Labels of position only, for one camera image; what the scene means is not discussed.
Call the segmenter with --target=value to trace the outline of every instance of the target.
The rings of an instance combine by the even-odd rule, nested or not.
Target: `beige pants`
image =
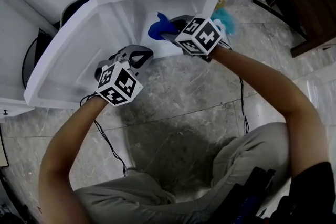
[[[255,167],[276,171],[270,201],[290,176],[286,124],[261,126],[223,147],[213,162],[211,190],[194,201],[174,204],[172,194],[144,173],[78,189],[76,194],[94,223],[202,223]]]

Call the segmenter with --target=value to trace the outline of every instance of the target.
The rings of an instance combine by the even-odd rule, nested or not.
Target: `black cable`
[[[230,45],[224,41],[222,41],[225,44],[225,47],[229,50],[232,50],[232,48],[230,47]],[[242,80],[241,77],[239,77],[240,80],[240,93],[241,93],[241,107],[242,107],[242,114],[243,114],[243,120],[244,120],[244,132],[245,134],[248,133],[249,131],[249,125],[248,125],[248,121],[245,115],[245,111],[244,111],[244,82]]]
[[[90,98],[92,98],[92,97],[94,97],[94,96],[98,96],[96,93],[93,93],[93,94],[91,94],[91,95],[87,95],[87,96],[85,96],[85,97],[83,97],[83,99],[80,101],[80,103],[79,103],[79,106],[81,107],[82,106],[82,103],[83,103],[83,101],[85,100],[86,102],[90,99]],[[98,131],[99,131],[99,133],[101,134],[101,136],[105,139],[105,141],[109,144],[109,146],[110,146],[110,148],[111,148],[111,150],[112,150],[112,153],[113,153],[113,155],[114,155],[114,157],[117,159],[117,160],[119,160],[119,161],[121,161],[121,163],[122,163],[122,165],[123,165],[123,174],[124,174],[124,176],[126,176],[126,170],[127,170],[127,168],[126,168],[126,164],[124,163],[124,161],[119,157],[119,155],[115,152],[115,150],[114,150],[114,148],[113,148],[113,146],[111,145],[111,143],[110,143],[110,141],[109,141],[109,139],[107,138],[107,136],[106,136],[106,134],[105,134],[105,132],[104,132],[104,130],[103,130],[103,128],[101,127],[101,125],[95,120],[94,121],[94,124],[96,125],[96,127],[97,127],[97,129],[98,129]]]
[[[25,58],[23,59],[23,64],[22,64],[22,69],[21,69],[21,80],[22,80],[23,87],[25,87],[25,89],[27,88],[27,85],[25,84],[25,80],[23,78],[23,70],[25,68],[25,62],[26,62],[26,58],[28,56],[28,53],[29,53],[31,47],[33,46],[33,44],[35,43],[35,41],[37,41],[37,38],[35,38],[34,41],[29,45],[29,48],[28,48],[28,50],[26,52],[26,55],[25,55]]]

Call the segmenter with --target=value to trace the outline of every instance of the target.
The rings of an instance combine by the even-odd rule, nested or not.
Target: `teal plush toy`
[[[211,20],[219,19],[225,26],[225,32],[228,35],[233,35],[236,32],[236,25],[232,16],[223,8],[219,8],[211,15]]]

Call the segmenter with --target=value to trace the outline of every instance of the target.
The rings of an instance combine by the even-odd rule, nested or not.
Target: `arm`
[[[292,81],[273,68],[220,46],[215,47],[210,57],[240,76],[284,116],[290,135],[292,177],[329,161],[321,119]]]
[[[91,98],[52,138],[42,159],[38,182],[45,223],[90,223],[72,190],[69,172],[87,132],[106,105],[101,98]]]

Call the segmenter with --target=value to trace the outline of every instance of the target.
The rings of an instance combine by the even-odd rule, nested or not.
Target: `knee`
[[[260,146],[260,154],[271,166],[289,167],[289,133],[286,123],[274,122],[258,129],[256,140]]]

